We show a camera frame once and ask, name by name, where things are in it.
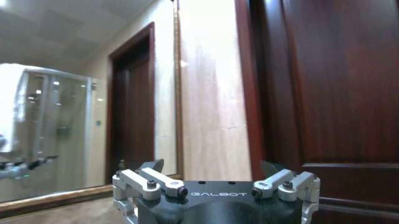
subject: metal bracket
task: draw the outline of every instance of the metal bracket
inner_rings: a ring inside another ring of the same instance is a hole
[[[185,198],[188,191],[181,180],[169,178],[151,168],[143,168],[139,174],[144,178],[155,180],[160,184],[167,196]]]
[[[312,213],[319,210],[320,179],[312,173],[303,172],[279,186],[277,195],[283,201],[296,201],[296,198],[304,201],[301,224],[311,223]]]
[[[124,215],[127,224],[139,224],[137,214],[129,198],[141,197],[157,200],[161,197],[161,187],[153,180],[147,180],[129,169],[117,171],[112,176],[113,205]]]
[[[273,195],[273,191],[277,189],[285,181],[291,181],[293,173],[288,169],[283,169],[269,178],[253,183],[253,189],[251,194],[255,198],[269,198]]]

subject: wall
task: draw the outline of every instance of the wall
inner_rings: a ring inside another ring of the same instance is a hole
[[[184,178],[251,180],[231,0],[180,1]]]
[[[97,88],[101,105],[95,119],[103,122],[93,128],[93,142],[89,157],[95,161],[88,165],[88,186],[104,183],[104,177],[91,175],[104,172],[105,150],[105,108],[107,103],[107,59],[116,48],[144,28],[155,22],[155,158],[164,158],[165,174],[176,173],[175,147],[175,85],[173,85],[173,3],[171,0],[155,0],[128,26],[115,35],[104,47],[92,55],[77,74],[97,78],[104,86]]]

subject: white towel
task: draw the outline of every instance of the white towel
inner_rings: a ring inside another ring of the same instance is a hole
[[[19,64],[0,64],[0,153],[16,144],[15,122],[25,120],[28,75]]]

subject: door frame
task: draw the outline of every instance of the door frame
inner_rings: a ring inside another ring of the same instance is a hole
[[[112,167],[111,167],[111,158],[112,158],[112,117],[113,117],[113,76],[115,76],[115,64],[123,58],[123,56],[132,51],[136,47],[139,47],[144,42],[149,41],[149,61],[148,61],[148,76],[149,76],[149,92],[152,99],[151,102],[151,146],[155,150],[155,97],[153,97],[153,83],[155,83],[155,23],[151,22],[120,46],[119,48],[108,55],[107,67],[108,67],[108,90],[107,90],[107,144],[105,144],[105,183],[111,183],[112,176]]]
[[[265,143],[263,137],[263,117],[259,100],[259,87],[256,77],[256,56],[252,41],[252,25],[249,0],[235,0],[237,42],[241,62],[241,78],[247,116],[247,135],[249,146],[249,159],[252,180],[264,179],[260,160],[265,159]]]

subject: door panel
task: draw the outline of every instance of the door panel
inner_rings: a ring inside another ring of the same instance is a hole
[[[112,173],[120,160],[135,170],[153,160],[153,96],[145,47],[116,63],[113,76],[113,156]]]
[[[316,223],[399,223],[397,1],[249,6],[265,158],[320,177]]]

